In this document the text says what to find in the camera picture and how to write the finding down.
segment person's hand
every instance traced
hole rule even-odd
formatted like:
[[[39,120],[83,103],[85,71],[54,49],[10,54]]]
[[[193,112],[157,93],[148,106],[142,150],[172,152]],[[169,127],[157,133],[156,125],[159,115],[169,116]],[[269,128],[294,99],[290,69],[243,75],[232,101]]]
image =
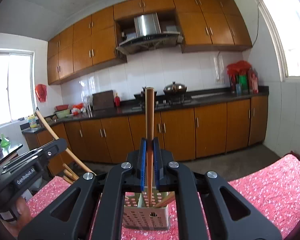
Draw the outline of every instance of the person's hand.
[[[3,225],[5,226],[5,228],[10,232],[10,234],[12,234],[14,237],[18,237],[18,234],[20,232],[20,230],[26,225],[28,224],[32,217],[30,214],[30,210],[28,208],[28,206],[26,205],[26,201],[22,198],[19,197],[16,201],[16,207],[17,210],[20,214],[17,222],[15,225],[10,224],[9,222],[6,222],[4,220],[1,220],[1,222],[3,223]]]

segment gray floor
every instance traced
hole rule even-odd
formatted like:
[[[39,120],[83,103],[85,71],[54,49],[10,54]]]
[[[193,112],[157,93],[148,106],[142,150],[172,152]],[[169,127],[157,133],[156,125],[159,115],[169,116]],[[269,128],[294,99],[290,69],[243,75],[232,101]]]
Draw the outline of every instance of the gray floor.
[[[216,171],[227,181],[238,179],[258,171],[280,157],[262,144],[248,147],[240,151],[216,155],[184,162],[192,171],[204,174],[207,171]],[[113,165],[86,163],[96,174],[108,172]],[[74,171],[81,175],[83,170],[74,167]]]

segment red bowl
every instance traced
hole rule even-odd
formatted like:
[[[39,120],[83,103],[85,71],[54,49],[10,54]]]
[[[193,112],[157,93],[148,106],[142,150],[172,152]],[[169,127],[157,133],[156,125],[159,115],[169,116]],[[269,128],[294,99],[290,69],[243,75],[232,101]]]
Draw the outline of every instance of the red bowl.
[[[68,106],[69,106],[69,105],[56,106],[56,110],[57,110],[57,111],[63,111],[63,110],[68,109]]]

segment window frame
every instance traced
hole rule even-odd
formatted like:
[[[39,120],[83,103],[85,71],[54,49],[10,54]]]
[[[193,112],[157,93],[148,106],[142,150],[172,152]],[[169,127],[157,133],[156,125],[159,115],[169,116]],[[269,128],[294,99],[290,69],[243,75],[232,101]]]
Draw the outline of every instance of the window frame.
[[[34,92],[34,51],[28,51],[28,50],[19,50],[19,49],[0,49],[0,55],[20,55],[20,56],[30,56],[30,90],[31,90],[31,102],[32,102],[32,108],[33,112],[35,113],[35,110],[37,108],[37,101],[35,99],[35,92]],[[11,114],[10,110],[10,98],[9,98],[9,85],[7,87],[8,91],[8,104],[9,104],[9,112]],[[11,119],[10,122],[2,123],[0,124],[0,128],[4,127],[6,125],[9,125],[11,123],[17,122],[19,119]]]
[[[275,23],[265,5],[263,0],[256,0],[259,5],[259,10],[265,19],[266,25],[268,27],[273,45],[274,50],[277,56],[278,66],[279,66],[279,74],[280,74],[280,81],[281,82],[300,82],[299,76],[289,76],[288,75],[288,66],[286,57],[284,54],[284,49],[281,43],[281,39],[278,33],[278,30],[275,26]]]

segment window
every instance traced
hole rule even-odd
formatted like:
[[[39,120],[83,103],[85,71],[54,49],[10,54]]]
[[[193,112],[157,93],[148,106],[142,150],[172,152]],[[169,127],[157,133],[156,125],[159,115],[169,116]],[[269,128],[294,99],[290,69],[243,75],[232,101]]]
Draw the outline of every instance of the window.
[[[285,77],[300,77],[300,0],[259,0]]]
[[[0,125],[34,113],[32,54],[0,53]]]

